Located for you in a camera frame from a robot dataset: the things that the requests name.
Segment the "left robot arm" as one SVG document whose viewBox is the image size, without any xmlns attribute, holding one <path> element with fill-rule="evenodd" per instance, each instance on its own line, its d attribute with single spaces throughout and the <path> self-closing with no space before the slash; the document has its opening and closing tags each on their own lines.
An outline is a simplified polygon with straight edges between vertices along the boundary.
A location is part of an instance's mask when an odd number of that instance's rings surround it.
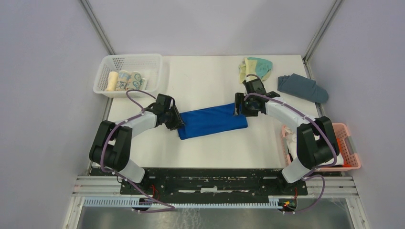
<svg viewBox="0 0 405 229">
<path fill-rule="evenodd" d="M 133 117 L 118 123 L 102 121 L 89 152 L 89 159 L 100 165 L 104 172 L 114 172 L 132 181 L 132 188 L 139 194 L 149 191 L 150 181 L 146 171 L 130 159 L 132 139 L 141 133 L 165 125 L 169 130 L 185 126 L 175 99 L 158 94 L 155 101 Z"/>
</svg>

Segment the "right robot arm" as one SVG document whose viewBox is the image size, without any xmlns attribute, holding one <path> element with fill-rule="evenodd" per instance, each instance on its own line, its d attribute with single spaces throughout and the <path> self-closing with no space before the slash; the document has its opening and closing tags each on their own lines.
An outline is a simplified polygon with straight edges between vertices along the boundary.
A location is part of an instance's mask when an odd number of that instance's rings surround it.
<svg viewBox="0 0 405 229">
<path fill-rule="evenodd" d="M 260 78 L 244 80 L 242 84 L 246 92 L 235 94 L 235 115 L 269 115 L 296 135 L 297 158 L 282 169 L 281 177 L 276 181 L 280 194 L 289 194 L 295 189 L 295 182 L 316 169 L 336 165 L 340 150 L 329 118 L 315 118 L 299 111 L 286 103 L 278 93 L 267 92 Z"/>
</svg>

